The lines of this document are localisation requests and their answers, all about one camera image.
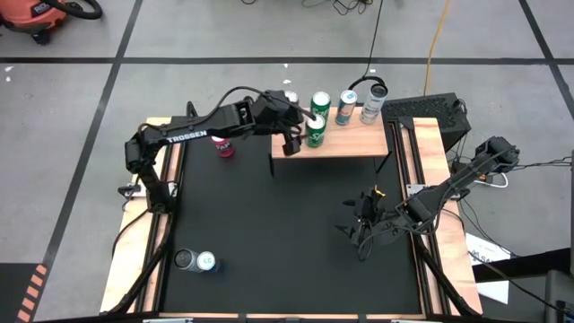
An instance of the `red vacuum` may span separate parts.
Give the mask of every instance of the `red vacuum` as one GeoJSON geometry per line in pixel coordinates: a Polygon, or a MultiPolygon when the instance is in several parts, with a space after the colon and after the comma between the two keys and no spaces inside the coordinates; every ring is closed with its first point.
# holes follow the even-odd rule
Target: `red vacuum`
{"type": "Polygon", "coordinates": [[[88,20],[101,17],[98,2],[85,1],[93,8],[92,12],[85,12],[79,4],[64,0],[0,0],[0,25],[30,34],[37,43],[46,45],[50,42],[49,32],[62,25],[68,14],[88,20]]]}

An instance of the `soda can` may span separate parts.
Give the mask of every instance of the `soda can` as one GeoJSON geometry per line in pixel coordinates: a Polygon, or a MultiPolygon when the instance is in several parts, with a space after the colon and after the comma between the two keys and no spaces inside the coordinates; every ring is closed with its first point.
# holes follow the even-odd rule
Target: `soda can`
{"type": "Polygon", "coordinates": [[[205,272],[216,273],[220,269],[220,261],[216,259],[213,253],[204,251],[197,257],[197,266],[205,272]]]}
{"type": "Polygon", "coordinates": [[[311,99],[311,113],[323,116],[325,121],[329,117],[329,109],[331,109],[331,98],[325,92],[316,92],[311,99]]]}
{"type": "Polygon", "coordinates": [[[231,145],[229,139],[212,136],[212,142],[215,144],[215,148],[217,148],[217,153],[221,157],[224,158],[229,157],[233,155],[233,152],[235,152],[235,150],[233,149],[233,145],[231,145]]]}
{"type": "Polygon", "coordinates": [[[187,270],[194,273],[201,273],[204,270],[197,263],[198,258],[199,254],[197,252],[192,251],[190,249],[181,249],[178,252],[176,252],[174,262],[176,264],[176,267],[181,270],[187,270]]]}
{"type": "Polygon", "coordinates": [[[383,84],[375,84],[370,87],[369,98],[362,106],[361,122],[370,125],[375,122],[380,113],[385,99],[387,98],[388,89],[383,84]]]}
{"type": "Polygon", "coordinates": [[[285,91],[285,97],[289,100],[289,102],[299,105],[299,95],[297,95],[297,93],[293,91],[285,91]]]}
{"type": "Polygon", "coordinates": [[[355,91],[347,90],[341,93],[339,107],[337,108],[337,118],[335,118],[337,125],[346,126],[349,124],[355,104],[357,104],[357,93],[355,91]]]}
{"type": "Polygon", "coordinates": [[[325,139],[326,122],[323,116],[316,114],[316,119],[307,118],[305,124],[305,135],[307,136],[307,146],[317,148],[323,144],[325,139]]]}

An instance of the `pink can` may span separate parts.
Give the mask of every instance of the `pink can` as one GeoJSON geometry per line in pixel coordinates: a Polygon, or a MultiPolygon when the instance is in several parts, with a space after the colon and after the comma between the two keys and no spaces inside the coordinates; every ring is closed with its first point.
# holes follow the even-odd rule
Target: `pink can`
{"type": "Polygon", "coordinates": [[[228,139],[212,136],[212,141],[215,144],[215,148],[217,148],[217,152],[223,158],[230,157],[233,155],[235,151],[233,149],[233,145],[228,139]]]}

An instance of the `gray floor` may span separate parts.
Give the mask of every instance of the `gray floor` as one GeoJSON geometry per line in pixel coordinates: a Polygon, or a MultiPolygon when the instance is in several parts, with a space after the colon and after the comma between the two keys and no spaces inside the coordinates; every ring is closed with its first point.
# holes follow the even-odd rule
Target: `gray floor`
{"type": "MultiPolygon", "coordinates": [[[[100,0],[104,19],[71,19],[45,47],[0,30],[0,62],[39,57],[30,64],[0,64],[0,178],[8,184],[0,195],[0,262],[43,260],[111,68],[99,61],[42,64],[42,57],[114,57],[137,1],[100,0]]],[[[426,57],[444,3],[387,0],[373,56],[426,57]]],[[[574,3],[528,3],[554,56],[574,58],[574,3]]],[[[339,16],[330,4],[305,9],[300,1],[143,0],[125,57],[367,57],[377,9],[378,1],[363,15],[339,16]]],[[[435,57],[544,55],[518,0],[454,0],[435,57]]],[[[183,114],[187,100],[204,114],[240,84],[294,90],[302,101],[318,90],[336,97],[366,67],[319,64],[320,58],[317,64],[291,64],[289,58],[276,64],[157,63],[123,64],[112,77],[113,91],[36,319],[98,314],[121,219],[116,188],[130,179],[123,143],[146,117],[183,114]]],[[[424,65],[371,69],[386,80],[390,99],[422,95],[424,65]]],[[[574,66],[561,65],[560,71],[574,84],[574,66]]],[[[361,87],[360,96],[366,91],[361,87]]],[[[455,92],[467,103],[473,130],[465,155],[491,135],[516,144],[523,163],[561,158],[574,148],[574,121],[547,65],[434,65],[429,94],[442,92],[455,92]]],[[[483,228],[519,255],[566,247],[570,172],[521,170],[509,174],[509,181],[505,189],[475,187],[468,197],[483,228]]],[[[544,292],[540,282],[526,286],[544,292]]],[[[508,307],[489,300],[483,305],[489,315],[513,319],[540,319],[543,310],[515,290],[508,307]]]]}

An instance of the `paper sheet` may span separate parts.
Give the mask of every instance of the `paper sheet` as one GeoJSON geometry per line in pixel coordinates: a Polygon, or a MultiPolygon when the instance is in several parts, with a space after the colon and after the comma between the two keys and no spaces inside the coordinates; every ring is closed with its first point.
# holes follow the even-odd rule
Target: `paper sheet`
{"type": "MultiPolygon", "coordinates": [[[[468,247],[469,252],[473,253],[484,262],[510,259],[510,254],[507,250],[469,233],[466,234],[466,246],[468,247]]],[[[470,260],[473,266],[481,264],[480,261],[472,257],[470,260]]],[[[479,283],[476,286],[478,288],[478,293],[480,293],[482,296],[486,296],[504,304],[509,303],[508,281],[479,283]]]]}

